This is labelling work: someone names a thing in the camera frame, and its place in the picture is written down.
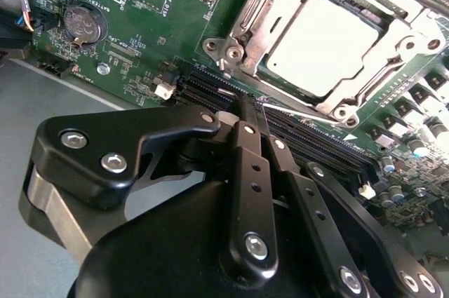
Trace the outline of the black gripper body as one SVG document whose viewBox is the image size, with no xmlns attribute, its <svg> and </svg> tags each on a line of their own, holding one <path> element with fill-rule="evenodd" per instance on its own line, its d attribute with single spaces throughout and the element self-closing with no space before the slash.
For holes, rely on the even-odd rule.
<svg viewBox="0 0 449 298">
<path fill-rule="evenodd" d="M 202 182 L 109 232 L 81 265 L 70 297 L 332 297 L 289 209 L 274 206 L 279 267 L 264 286 L 239 287 L 219 255 L 230 190 Z"/>
</svg>

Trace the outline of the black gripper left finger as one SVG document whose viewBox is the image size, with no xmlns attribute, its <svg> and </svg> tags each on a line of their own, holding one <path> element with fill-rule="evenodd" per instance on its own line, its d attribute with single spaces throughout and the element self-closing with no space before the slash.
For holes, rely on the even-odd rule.
<svg viewBox="0 0 449 298">
<path fill-rule="evenodd" d="M 278 270 L 266 135 L 250 97 L 58 116 L 36 130 L 20 194 L 24 221 L 83 264 L 109 232 L 202 182 L 230 190 L 223 272 L 262 287 Z"/>
</svg>

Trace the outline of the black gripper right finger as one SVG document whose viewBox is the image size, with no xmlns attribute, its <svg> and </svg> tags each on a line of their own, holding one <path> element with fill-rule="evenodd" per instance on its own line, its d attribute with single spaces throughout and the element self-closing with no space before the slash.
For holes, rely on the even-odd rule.
<svg viewBox="0 0 449 298">
<path fill-rule="evenodd" d="M 270 133 L 262 107 L 257 119 L 320 297 L 444 296 L 437 280 L 324 167 L 295 163 L 287 144 Z"/>
</svg>

